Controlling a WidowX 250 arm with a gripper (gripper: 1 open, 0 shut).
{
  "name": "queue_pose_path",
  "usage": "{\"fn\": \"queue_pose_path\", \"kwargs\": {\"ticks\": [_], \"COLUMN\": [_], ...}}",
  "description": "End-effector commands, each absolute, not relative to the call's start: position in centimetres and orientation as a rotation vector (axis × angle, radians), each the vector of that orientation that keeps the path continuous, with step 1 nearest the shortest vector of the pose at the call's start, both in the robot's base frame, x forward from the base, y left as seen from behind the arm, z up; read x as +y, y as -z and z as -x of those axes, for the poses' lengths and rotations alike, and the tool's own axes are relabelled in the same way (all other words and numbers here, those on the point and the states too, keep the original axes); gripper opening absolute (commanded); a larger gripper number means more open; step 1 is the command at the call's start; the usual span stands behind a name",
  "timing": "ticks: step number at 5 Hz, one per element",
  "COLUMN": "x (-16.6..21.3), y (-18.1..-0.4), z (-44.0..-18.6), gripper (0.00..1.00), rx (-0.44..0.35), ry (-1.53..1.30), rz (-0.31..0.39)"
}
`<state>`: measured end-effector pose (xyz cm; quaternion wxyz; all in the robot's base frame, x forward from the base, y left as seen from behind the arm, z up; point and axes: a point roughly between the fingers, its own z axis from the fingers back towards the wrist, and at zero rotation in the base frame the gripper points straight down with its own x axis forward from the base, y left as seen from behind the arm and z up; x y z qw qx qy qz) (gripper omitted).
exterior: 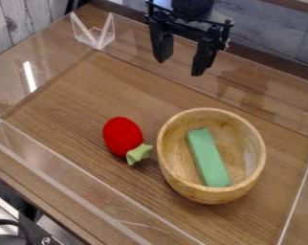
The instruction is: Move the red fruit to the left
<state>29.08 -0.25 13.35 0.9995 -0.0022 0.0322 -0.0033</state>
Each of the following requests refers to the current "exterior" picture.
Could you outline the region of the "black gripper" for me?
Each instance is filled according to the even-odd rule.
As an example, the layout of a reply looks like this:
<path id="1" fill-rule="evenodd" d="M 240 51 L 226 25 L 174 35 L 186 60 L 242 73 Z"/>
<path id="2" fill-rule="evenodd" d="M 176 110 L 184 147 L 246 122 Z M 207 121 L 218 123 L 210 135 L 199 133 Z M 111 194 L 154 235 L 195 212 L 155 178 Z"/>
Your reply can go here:
<path id="1" fill-rule="evenodd" d="M 230 47 L 231 28 L 235 21 L 215 10 L 215 0 L 146 0 L 147 18 L 170 24 L 170 29 L 199 41 L 194 58 L 192 76 L 199 77 L 212 66 L 219 48 Z M 154 56 L 164 63 L 174 55 L 174 34 L 167 25 L 150 23 Z"/>

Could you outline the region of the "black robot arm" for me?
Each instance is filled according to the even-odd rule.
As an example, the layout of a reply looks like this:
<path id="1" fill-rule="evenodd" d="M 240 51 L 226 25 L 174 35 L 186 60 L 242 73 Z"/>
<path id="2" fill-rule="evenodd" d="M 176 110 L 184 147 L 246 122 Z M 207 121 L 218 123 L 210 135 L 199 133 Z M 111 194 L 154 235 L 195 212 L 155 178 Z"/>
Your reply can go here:
<path id="1" fill-rule="evenodd" d="M 216 0 L 146 0 L 154 56 L 164 63 L 174 55 L 174 36 L 198 42 L 192 76 L 200 77 L 214 65 L 218 53 L 231 43 L 235 21 L 215 10 Z"/>

